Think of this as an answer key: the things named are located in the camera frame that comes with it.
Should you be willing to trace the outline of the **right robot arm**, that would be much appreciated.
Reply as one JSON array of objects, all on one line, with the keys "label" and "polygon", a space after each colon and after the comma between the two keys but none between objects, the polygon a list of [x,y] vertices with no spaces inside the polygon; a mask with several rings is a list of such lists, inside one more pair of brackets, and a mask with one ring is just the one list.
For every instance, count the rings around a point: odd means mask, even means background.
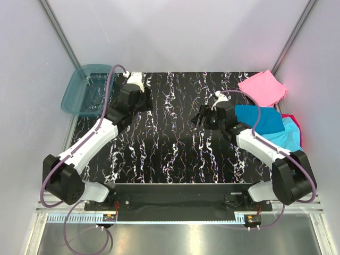
[{"label": "right robot arm", "polygon": [[191,120],[206,130],[220,131],[231,144],[251,153],[271,170],[271,180],[251,185],[241,197],[246,210],[254,210],[265,200],[278,200],[284,205],[304,203],[303,197],[316,197],[317,183],[307,155],[302,150],[289,151],[256,133],[249,125],[239,122],[232,106],[227,108],[201,105]]}]

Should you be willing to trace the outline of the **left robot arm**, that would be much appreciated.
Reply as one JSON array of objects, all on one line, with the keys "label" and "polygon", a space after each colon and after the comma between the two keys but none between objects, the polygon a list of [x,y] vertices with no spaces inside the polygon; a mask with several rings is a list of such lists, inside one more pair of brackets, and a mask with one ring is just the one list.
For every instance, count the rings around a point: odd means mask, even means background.
[{"label": "left robot arm", "polygon": [[42,190],[48,191],[61,203],[73,205],[78,201],[94,201],[102,210],[110,210],[115,203],[110,188],[98,182],[83,181],[81,174],[94,156],[114,140],[133,121],[139,112],[152,110],[151,88],[147,85],[126,83],[106,109],[104,116],[72,147],[59,156],[48,155],[42,164]]}]

